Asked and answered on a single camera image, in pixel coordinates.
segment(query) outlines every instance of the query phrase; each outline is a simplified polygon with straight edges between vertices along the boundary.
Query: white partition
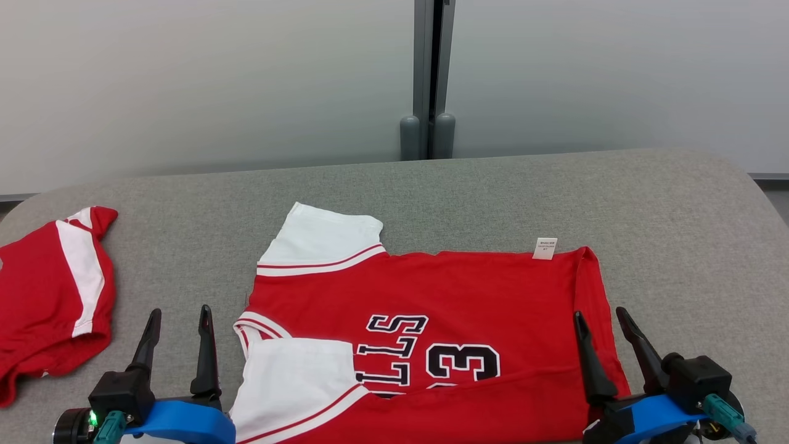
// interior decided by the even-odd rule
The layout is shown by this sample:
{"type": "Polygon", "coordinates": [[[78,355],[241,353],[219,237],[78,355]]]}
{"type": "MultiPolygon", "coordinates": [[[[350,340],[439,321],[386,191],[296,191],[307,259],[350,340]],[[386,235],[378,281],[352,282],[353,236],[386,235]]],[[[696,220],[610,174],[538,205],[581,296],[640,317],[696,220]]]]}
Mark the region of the white partition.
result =
{"type": "Polygon", "coordinates": [[[454,156],[639,147],[789,173],[789,2],[457,0],[454,156]]]}
{"type": "Polygon", "coordinates": [[[0,195],[397,160],[413,2],[0,4],[0,195]]]}

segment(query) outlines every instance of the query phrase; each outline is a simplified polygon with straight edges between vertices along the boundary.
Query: jersey number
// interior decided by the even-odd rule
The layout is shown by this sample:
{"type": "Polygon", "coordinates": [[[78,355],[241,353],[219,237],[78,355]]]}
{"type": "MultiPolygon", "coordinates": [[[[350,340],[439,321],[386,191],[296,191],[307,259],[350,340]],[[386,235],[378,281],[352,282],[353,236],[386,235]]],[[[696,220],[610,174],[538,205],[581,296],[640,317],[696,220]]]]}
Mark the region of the jersey number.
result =
{"type": "MultiPolygon", "coordinates": [[[[403,333],[421,334],[428,324],[428,317],[424,315],[405,316],[398,315],[389,319],[385,314],[374,314],[370,317],[367,330],[381,333],[403,333]]],[[[395,341],[400,347],[380,347],[369,344],[359,344],[356,349],[358,355],[391,355],[398,359],[408,359],[411,357],[416,346],[417,336],[398,336],[395,341]]],[[[484,344],[432,344],[428,347],[425,356],[425,370],[433,378],[446,379],[450,377],[451,371],[470,371],[472,362],[478,363],[474,366],[474,381],[481,381],[486,378],[494,378],[501,375],[499,364],[499,353],[490,345],[484,344]]],[[[359,382],[378,382],[383,384],[395,384],[397,386],[409,386],[411,382],[411,367],[408,362],[393,362],[391,364],[393,374],[372,374],[363,371],[356,372],[356,380],[359,382]]],[[[452,386],[454,384],[437,382],[430,387],[452,386]]],[[[389,395],[397,392],[386,392],[389,395]]]]}

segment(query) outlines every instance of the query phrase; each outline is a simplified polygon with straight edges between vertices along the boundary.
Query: green cable connector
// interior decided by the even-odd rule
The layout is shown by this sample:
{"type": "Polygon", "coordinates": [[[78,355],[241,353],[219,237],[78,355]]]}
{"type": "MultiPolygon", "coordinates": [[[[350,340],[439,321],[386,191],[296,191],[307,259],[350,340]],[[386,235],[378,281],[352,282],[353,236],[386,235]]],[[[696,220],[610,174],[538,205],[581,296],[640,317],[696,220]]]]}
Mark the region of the green cable connector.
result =
{"type": "Polygon", "coordinates": [[[126,416],[114,410],[107,415],[99,433],[93,439],[93,444],[118,444],[126,431],[126,416]]]}
{"type": "Polygon", "coordinates": [[[731,407],[718,395],[712,394],[704,398],[704,413],[726,430],[739,444],[756,444],[756,430],[745,422],[745,416],[731,407]]]}

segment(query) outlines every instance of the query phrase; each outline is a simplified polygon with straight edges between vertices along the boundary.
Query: clothing tag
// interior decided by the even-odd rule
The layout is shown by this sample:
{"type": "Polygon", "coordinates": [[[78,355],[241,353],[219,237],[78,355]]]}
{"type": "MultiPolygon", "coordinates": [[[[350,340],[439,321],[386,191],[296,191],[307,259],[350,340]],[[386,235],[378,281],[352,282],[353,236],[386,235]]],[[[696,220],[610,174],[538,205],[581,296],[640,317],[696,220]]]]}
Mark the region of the clothing tag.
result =
{"type": "Polygon", "coordinates": [[[556,249],[557,238],[537,238],[537,246],[534,247],[535,259],[553,259],[553,250],[556,249]]]}

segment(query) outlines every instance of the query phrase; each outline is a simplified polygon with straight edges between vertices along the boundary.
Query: red jersey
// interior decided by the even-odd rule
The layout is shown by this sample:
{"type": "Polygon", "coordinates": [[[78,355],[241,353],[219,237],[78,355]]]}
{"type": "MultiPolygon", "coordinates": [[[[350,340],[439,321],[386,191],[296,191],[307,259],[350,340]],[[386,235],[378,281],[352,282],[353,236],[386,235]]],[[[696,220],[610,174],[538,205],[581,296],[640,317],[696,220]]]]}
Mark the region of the red jersey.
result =
{"type": "MultiPolygon", "coordinates": [[[[579,310],[594,332],[601,362],[620,393],[628,393],[599,266],[588,247],[551,260],[534,259],[531,253],[395,256],[380,243],[382,227],[370,216],[297,203],[260,259],[249,307],[235,323],[245,354],[249,357],[250,348],[266,339],[350,343],[349,371],[355,381],[392,397],[387,404],[378,404],[382,400],[377,397],[365,401],[386,406],[373,408],[375,412],[423,403],[420,399],[451,397],[456,404],[463,393],[471,393],[466,390],[498,386],[487,380],[501,378],[513,382],[512,389],[503,390],[513,392],[513,402],[538,408],[516,408],[501,416],[493,405],[504,399],[490,391],[469,396],[469,403],[502,420],[517,418],[512,427],[522,435],[509,435],[512,440],[580,438],[587,424],[573,327],[573,313],[579,310]],[[444,388],[425,392],[436,387],[444,388]],[[534,433],[552,423],[557,412],[563,417],[561,427],[534,433]]],[[[245,368],[245,384],[247,378],[268,377],[245,368]]],[[[438,414],[447,408],[432,405],[429,410],[438,414]]],[[[467,423],[454,409],[453,427],[467,423]]]]}

